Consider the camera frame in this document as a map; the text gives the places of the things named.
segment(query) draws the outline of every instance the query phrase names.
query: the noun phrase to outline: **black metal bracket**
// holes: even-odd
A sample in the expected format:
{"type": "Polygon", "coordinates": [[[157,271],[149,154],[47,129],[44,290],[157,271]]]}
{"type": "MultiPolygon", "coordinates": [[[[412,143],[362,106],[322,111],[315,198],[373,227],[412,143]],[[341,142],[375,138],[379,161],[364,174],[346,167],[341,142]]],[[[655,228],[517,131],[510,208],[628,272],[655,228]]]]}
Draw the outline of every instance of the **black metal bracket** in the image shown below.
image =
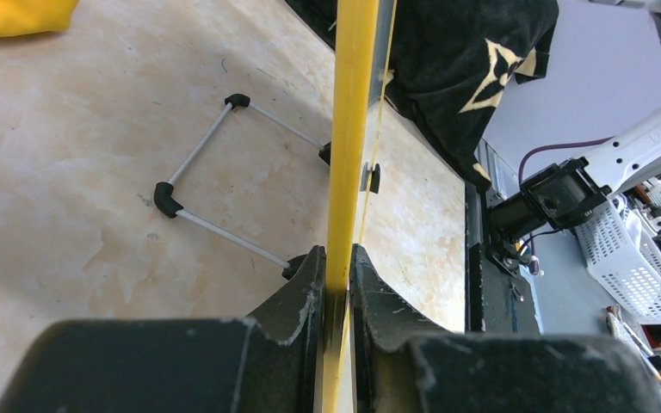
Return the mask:
{"type": "Polygon", "coordinates": [[[381,185],[381,165],[378,163],[371,169],[368,166],[368,163],[363,165],[363,171],[361,172],[361,187],[359,191],[366,192],[368,188],[373,194],[379,193],[379,186],[381,185]]]}
{"type": "Polygon", "coordinates": [[[247,317],[54,324],[27,352],[0,413],[312,412],[324,273],[324,249],[313,247],[247,317]]]}
{"type": "Polygon", "coordinates": [[[571,406],[582,412],[661,411],[654,381],[610,337],[450,333],[379,278],[359,246],[351,262],[350,297],[356,413],[571,406]]]}

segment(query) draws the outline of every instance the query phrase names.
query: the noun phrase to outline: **marble floor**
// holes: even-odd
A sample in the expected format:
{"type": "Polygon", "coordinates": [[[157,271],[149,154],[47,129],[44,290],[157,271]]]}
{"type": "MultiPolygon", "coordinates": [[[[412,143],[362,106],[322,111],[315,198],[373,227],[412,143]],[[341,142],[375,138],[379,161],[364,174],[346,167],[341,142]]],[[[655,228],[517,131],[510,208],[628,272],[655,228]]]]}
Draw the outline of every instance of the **marble floor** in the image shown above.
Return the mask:
{"type": "MultiPolygon", "coordinates": [[[[0,393],[57,320],[242,316],[276,291],[277,265],[166,219],[153,186],[231,93],[330,140],[333,65],[281,0],[83,1],[66,33],[0,40],[0,393]]],[[[391,111],[378,162],[363,243],[411,304],[462,330],[463,183],[391,111]]],[[[227,116],[176,198],[289,258],[324,243],[327,187],[315,148],[247,111],[227,116]]]]}

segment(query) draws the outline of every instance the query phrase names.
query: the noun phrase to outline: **black towel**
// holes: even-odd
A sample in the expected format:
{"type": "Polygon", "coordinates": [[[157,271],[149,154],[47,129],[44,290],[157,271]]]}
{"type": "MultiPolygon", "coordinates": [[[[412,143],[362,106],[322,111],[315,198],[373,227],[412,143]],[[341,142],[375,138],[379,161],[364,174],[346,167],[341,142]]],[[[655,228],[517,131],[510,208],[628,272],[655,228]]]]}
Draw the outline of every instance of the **black towel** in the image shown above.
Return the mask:
{"type": "MultiPolygon", "coordinates": [[[[286,1],[334,46],[336,0],[286,1]]],[[[386,97],[463,179],[488,188],[474,151],[508,80],[546,75],[558,16],[556,0],[398,0],[386,97]]]]}

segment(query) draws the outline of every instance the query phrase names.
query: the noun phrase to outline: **yellow pole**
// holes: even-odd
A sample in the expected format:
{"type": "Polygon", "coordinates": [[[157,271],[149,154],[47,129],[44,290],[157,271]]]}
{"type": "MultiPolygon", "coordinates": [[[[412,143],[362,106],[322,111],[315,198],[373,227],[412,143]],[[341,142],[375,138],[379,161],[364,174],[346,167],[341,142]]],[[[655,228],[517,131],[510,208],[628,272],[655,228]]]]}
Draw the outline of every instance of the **yellow pole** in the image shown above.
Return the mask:
{"type": "Polygon", "coordinates": [[[324,302],[324,413],[336,412],[379,0],[338,0],[324,302]]]}

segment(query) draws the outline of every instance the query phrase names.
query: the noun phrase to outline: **white basket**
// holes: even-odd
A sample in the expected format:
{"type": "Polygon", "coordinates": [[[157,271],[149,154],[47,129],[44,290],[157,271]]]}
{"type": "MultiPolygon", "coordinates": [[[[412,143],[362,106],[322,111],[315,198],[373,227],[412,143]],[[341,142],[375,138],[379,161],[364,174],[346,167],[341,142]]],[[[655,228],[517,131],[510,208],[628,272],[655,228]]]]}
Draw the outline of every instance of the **white basket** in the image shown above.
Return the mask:
{"type": "Polygon", "coordinates": [[[619,211],[607,202],[576,228],[587,269],[638,322],[661,324],[661,252],[645,231],[627,232],[629,209],[615,204],[619,211]]]}

